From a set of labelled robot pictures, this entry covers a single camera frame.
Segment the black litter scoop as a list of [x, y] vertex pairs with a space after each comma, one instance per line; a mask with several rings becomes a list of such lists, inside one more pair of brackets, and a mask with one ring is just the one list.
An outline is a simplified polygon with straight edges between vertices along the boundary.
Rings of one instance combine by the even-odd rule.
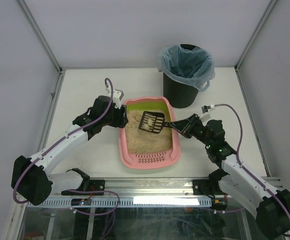
[[138, 126], [139, 130], [159, 134], [163, 128], [171, 128], [181, 133], [184, 127], [179, 122], [167, 122], [162, 112], [143, 112]]

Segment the pink litter box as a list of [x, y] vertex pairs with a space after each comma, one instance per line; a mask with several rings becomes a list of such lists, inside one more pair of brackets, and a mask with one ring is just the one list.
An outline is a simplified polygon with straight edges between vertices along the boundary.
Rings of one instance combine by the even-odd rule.
[[[127, 113], [131, 110], [159, 112], [165, 115], [165, 120], [167, 122], [176, 120], [172, 106], [163, 96], [127, 99], [124, 105], [127, 106]], [[178, 133], [173, 129], [171, 130], [173, 142], [171, 149], [153, 153], [130, 153], [127, 149], [125, 128], [120, 128], [118, 130], [118, 140], [122, 162], [131, 169], [140, 170], [158, 169], [175, 164], [181, 155], [181, 145]]]

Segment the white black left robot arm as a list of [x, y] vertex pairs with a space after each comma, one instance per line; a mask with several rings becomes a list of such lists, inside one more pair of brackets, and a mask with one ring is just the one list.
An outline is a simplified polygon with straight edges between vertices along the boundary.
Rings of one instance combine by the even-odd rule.
[[113, 97], [100, 95], [93, 106], [76, 117], [66, 132], [50, 146], [30, 157], [19, 156], [14, 162], [11, 179], [14, 201], [22, 203], [16, 197], [20, 194], [26, 202], [37, 206], [54, 193], [82, 194], [87, 191], [90, 177], [82, 170], [52, 171], [77, 147], [100, 133], [103, 127], [122, 129], [126, 126], [127, 107], [121, 103], [122, 98], [123, 92], [119, 90], [114, 91]]

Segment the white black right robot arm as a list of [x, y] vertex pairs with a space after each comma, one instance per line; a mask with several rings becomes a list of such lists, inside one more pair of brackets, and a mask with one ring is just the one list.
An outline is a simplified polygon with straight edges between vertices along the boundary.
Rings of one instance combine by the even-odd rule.
[[221, 120], [203, 124], [198, 115], [174, 121], [170, 126], [185, 138], [196, 138], [205, 145], [208, 158], [218, 166], [210, 177], [220, 191], [233, 197], [256, 220], [265, 237], [290, 237], [290, 191], [279, 190], [255, 174], [225, 140]]

